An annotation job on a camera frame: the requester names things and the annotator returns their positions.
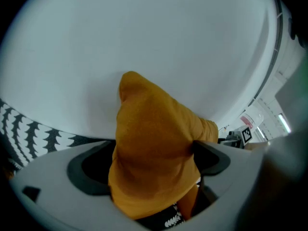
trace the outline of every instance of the fluorescent light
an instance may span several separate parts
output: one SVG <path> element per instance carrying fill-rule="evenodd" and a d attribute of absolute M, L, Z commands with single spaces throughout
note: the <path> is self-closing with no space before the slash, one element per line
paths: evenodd
<path fill-rule="evenodd" d="M 264 134 L 262 133 L 261 129 L 259 127 L 257 127 L 258 131 L 260 132 L 260 134 L 262 135 L 262 137 L 265 139 Z"/>
<path fill-rule="evenodd" d="M 281 122 L 284 125 L 285 129 L 287 130 L 287 132 L 290 133 L 291 129 L 290 129 L 289 125 L 287 124 L 287 122 L 285 121 L 283 114 L 279 114 L 278 117 L 281 120 Z"/>

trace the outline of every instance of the black and white patterned fabric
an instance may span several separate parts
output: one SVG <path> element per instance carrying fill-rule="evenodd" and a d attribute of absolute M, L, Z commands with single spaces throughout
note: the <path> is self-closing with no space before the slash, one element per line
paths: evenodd
<path fill-rule="evenodd" d="M 38 156 L 70 147 L 103 141 L 62 132 L 35 122 L 0 99 L 0 142 L 18 169 Z"/>

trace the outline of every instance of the white plastic surface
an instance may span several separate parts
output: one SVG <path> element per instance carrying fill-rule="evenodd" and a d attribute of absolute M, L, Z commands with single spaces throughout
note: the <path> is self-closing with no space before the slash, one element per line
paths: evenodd
<path fill-rule="evenodd" d="M 126 71 L 230 124 L 273 53 L 274 0 L 30 0 L 2 45 L 0 98 L 46 126 L 115 137 Z"/>

